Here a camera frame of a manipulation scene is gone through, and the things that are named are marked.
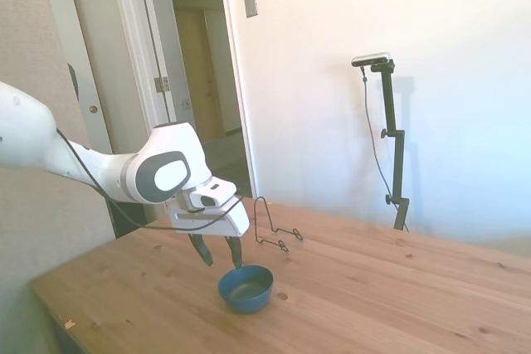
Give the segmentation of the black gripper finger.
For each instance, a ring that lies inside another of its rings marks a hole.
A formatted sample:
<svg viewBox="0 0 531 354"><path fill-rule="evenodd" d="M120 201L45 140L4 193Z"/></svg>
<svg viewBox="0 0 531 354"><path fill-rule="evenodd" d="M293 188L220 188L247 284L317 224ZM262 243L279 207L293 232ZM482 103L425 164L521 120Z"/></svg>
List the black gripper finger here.
<svg viewBox="0 0 531 354"><path fill-rule="evenodd" d="M242 266L241 240L237 236L226 236L226 242L231 251L231 260L236 269Z"/></svg>
<svg viewBox="0 0 531 354"><path fill-rule="evenodd" d="M212 254L211 254L210 250L207 248L207 245L206 245L202 235L189 234L188 238L190 239L193 248L196 250L196 252L201 257L202 261L207 266L212 266L212 264L213 264Z"/></svg>

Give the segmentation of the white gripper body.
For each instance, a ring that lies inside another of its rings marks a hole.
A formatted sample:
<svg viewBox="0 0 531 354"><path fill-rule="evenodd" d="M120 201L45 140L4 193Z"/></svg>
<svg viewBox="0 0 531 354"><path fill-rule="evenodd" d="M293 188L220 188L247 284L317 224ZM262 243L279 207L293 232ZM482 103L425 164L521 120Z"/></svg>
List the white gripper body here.
<svg viewBox="0 0 531 354"><path fill-rule="evenodd" d="M250 227L241 199L230 199L221 207L196 213L171 206L168 214L172 227L187 234L242 237Z"/></svg>

